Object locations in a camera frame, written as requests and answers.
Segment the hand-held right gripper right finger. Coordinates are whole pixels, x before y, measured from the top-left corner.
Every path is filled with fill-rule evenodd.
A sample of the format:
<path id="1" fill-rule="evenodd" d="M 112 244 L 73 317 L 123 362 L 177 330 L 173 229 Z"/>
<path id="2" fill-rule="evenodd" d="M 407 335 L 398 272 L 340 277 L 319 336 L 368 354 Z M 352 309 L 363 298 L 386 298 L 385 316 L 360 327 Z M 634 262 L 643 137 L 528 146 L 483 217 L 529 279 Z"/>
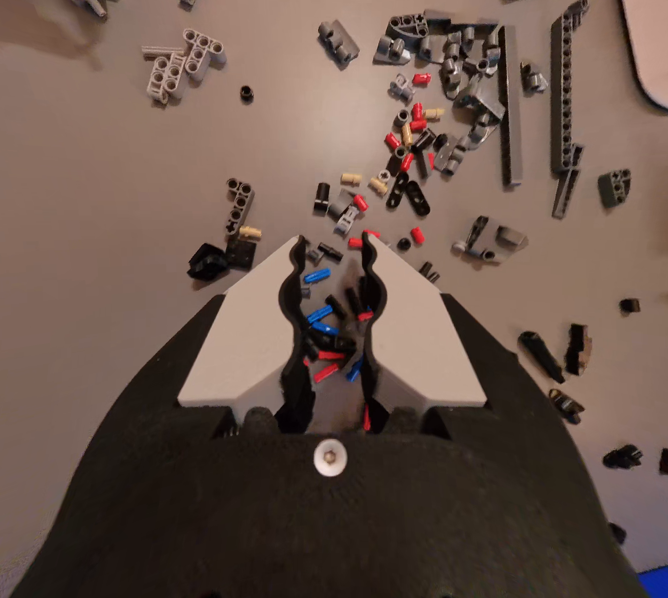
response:
<path id="1" fill-rule="evenodd" d="M 364 383 L 385 410 L 482 408 L 487 395 L 437 286 L 375 235 L 363 235 L 372 318 L 364 333 Z"/>

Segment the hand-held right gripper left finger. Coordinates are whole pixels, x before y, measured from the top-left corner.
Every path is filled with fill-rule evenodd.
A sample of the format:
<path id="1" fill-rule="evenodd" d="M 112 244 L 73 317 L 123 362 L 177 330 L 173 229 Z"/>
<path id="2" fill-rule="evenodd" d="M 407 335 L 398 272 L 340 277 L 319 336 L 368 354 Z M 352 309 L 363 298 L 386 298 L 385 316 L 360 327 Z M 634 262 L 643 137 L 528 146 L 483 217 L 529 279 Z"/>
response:
<path id="1" fill-rule="evenodd" d="M 292 237 L 225 293 L 179 394 L 184 408 L 283 410 L 308 423 L 308 369 L 301 310 L 305 237 Z"/>

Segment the pile of lego pieces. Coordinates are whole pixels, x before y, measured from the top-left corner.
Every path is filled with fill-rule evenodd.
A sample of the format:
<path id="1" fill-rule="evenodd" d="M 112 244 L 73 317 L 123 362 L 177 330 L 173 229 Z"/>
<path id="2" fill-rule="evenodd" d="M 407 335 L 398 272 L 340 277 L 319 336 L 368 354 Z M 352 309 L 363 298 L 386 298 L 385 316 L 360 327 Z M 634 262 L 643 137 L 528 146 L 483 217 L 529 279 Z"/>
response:
<path id="1" fill-rule="evenodd" d="M 430 214 L 430 205 L 423 194 L 422 185 L 434 170 L 451 178 L 461 167 L 465 155 L 477 150 L 500 127 L 506 111 L 500 102 L 498 70 L 502 57 L 499 30 L 504 26 L 496 21 L 479 21 L 475 24 L 453 22 L 439 11 L 425 10 L 423 14 L 391 18 L 387 32 L 381 36 L 374 62 L 405 65 L 417 54 L 427 63 L 440 63 L 439 71 L 444 93 L 453 101 L 455 110 L 471 115 L 471 127 L 466 135 L 458 137 L 448 133 L 436 134 L 431 123 L 442 117 L 443 109 L 424 109 L 415 101 L 415 87 L 428 85 L 430 73 L 415 74 L 411 82 L 399 73 L 390 83 L 389 93 L 405 103 L 394 120 L 393 130 L 385 142 L 391 151 L 387 168 L 369 180 L 369 188 L 381 199 L 386 198 L 388 210 L 397 210 L 402 198 L 412 206 L 416 217 Z M 548 86 L 540 71 L 533 71 L 530 64 L 520 62 L 522 90 L 525 93 L 543 93 Z M 363 249 L 362 234 L 381 235 L 366 230 L 359 237 L 349 235 L 355 220 L 368 210 L 368 202 L 359 192 L 361 176 L 343 174 L 341 191 L 332 199 L 330 185 L 320 183 L 314 201 L 314 214 L 326 215 L 335 221 L 333 234 L 347 238 L 352 252 Z M 307 316 L 309 329 L 305 337 L 305 364 L 326 363 L 313 374 L 318 385 L 336 373 L 345 374 L 346 382 L 361 379 L 365 363 L 362 347 L 350 340 L 337 327 L 330 326 L 328 318 L 338 318 L 345 323 L 354 320 L 353 328 L 361 331 L 372 318 L 366 278 L 361 278 L 359 290 L 345 289 L 352 316 L 332 295 L 325 300 L 325 307 Z"/>

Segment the cluster of black lego panels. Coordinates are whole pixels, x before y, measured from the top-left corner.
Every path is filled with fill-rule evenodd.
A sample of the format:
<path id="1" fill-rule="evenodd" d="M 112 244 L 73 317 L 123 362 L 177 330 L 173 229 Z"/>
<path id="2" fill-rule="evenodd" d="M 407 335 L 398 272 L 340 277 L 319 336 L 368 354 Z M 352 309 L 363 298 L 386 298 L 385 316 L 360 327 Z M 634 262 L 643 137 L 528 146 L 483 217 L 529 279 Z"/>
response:
<path id="1" fill-rule="evenodd" d="M 609 527 L 632 562 L 667 557 L 667 313 L 619 302 L 605 341 L 572 324 L 563 364 L 536 332 L 518 344 L 558 387 L 547 394 L 595 478 Z"/>

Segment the dark grey angled lego panel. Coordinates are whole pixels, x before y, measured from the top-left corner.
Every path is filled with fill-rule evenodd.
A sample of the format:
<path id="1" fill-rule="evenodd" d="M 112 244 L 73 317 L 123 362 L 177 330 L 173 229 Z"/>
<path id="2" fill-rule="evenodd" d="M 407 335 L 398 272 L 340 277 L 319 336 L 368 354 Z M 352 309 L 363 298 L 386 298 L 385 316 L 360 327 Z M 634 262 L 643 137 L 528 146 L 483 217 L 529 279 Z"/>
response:
<path id="1" fill-rule="evenodd" d="M 465 239 L 452 244 L 452 250 L 485 263 L 498 265 L 529 243 L 528 237 L 499 221 L 480 215 Z"/>

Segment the dark grey L-shaped lego beam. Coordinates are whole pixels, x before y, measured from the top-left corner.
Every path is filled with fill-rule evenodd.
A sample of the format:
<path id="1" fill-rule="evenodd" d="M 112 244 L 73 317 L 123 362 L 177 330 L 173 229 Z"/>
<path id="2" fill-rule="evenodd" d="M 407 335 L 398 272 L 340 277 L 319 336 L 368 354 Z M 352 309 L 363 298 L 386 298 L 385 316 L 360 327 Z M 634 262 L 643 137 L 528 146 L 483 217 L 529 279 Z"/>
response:
<path id="1" fill-rule="evenodd" d="M 250 183 L 229 178 L 227 181 L 228 196 L 232 202 L 232 208 L 225 225 L 227 239 L 239 237 L 240 230 L 245 226 L 248 212 L 255 198 L 255 190 Z"/>

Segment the dark grey curved lego block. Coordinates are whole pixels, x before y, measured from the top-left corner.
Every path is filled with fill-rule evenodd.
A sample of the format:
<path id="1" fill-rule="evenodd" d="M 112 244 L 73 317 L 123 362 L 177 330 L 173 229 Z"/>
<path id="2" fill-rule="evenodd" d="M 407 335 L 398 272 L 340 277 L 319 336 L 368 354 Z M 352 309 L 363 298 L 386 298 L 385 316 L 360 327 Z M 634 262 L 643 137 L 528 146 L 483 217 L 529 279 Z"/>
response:
<path id="1" fill-rule="evenodd" d="M 622 205 L 630 192 L 631 171 L 629 168 L 611 170 L 598 177 L 597 185 L 601 202 L 606 209 Z"/>

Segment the long dark grey lego beam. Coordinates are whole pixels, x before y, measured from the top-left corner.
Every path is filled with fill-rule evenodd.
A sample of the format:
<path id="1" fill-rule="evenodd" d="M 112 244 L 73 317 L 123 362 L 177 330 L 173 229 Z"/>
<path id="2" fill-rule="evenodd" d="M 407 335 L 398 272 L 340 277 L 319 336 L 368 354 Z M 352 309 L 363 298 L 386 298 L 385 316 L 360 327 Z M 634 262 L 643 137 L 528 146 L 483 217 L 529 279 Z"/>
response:
<path id="1" fill-rule="evenodd" d="M 506 111 L 500 124 L 502 180 L 504 187 L 516 188 L 523 181 L 522 131 L 520 120 L 521 74 L 514 26 L 499 30 L 502 57 L 498 70 L 500 102 Z"/>
<path id="2" fill-rule="evenodd" d="M 572 38 L 589 11 L 576 0 L 550 29 L 550 170 L 558 185 L 552 217 L 563 219 L 580 177 L 584 147 L 572 135 Z"/>

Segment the light grey lego beam assembly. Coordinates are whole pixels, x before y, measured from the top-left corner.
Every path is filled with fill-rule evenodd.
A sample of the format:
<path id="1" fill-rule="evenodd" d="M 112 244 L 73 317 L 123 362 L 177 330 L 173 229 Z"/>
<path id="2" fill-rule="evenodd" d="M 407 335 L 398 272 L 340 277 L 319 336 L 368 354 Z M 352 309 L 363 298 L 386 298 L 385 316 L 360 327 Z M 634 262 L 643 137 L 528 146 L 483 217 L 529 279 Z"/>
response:
<path id="1" fill-rule="evenodd" d="M 184 29 L 179 47 L 142 46 L 141 51 L 152 62 L 146 95 L 164 106 L 180 101 L 189 85 L 200 84 L 211 65 L 226 62 L 222 42 L 191 27 Z"/>

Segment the dark grey lego connector block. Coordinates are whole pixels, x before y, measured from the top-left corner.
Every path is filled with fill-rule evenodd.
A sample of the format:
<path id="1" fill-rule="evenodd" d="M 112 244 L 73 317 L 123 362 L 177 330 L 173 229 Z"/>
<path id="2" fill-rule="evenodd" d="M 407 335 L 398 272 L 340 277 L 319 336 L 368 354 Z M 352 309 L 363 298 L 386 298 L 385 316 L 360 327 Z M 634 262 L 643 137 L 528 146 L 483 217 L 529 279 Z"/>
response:
<path id="1" fill-rule="evenodd" d="M 319 41 L 339 69 L 347 68 L 359 56 L 359 46 L 338 19 L 321 22 L 318 35 Z"/>

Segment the blue plastic bin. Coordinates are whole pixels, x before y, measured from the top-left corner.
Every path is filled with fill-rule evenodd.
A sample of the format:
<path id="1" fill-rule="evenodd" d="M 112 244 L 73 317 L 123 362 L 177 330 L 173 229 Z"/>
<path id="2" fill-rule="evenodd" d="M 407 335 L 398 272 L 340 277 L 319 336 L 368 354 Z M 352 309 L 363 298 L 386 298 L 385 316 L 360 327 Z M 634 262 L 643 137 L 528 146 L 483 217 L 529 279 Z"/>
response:
<path id="1" fill-rule="evenodd" d="M 667 565 L 638 573 L 638 579 L 649 597 L 667 597 Z"/>

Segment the black square lego bracket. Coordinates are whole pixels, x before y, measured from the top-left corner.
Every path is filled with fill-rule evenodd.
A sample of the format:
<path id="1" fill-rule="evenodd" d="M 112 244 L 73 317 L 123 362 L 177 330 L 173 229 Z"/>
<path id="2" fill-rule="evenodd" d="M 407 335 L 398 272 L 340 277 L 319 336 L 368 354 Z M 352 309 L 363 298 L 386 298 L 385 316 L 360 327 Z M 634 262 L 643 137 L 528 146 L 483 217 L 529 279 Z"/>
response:
<path id="1" fill-rule="evenodd" d="M 187 275 L 194 280 L 210 282 L 230 268 L 250 271 L 256 246 L 254 241 L 238 238 L 228 240 L 225 249 L 204 243 L 188 261 Z"/>

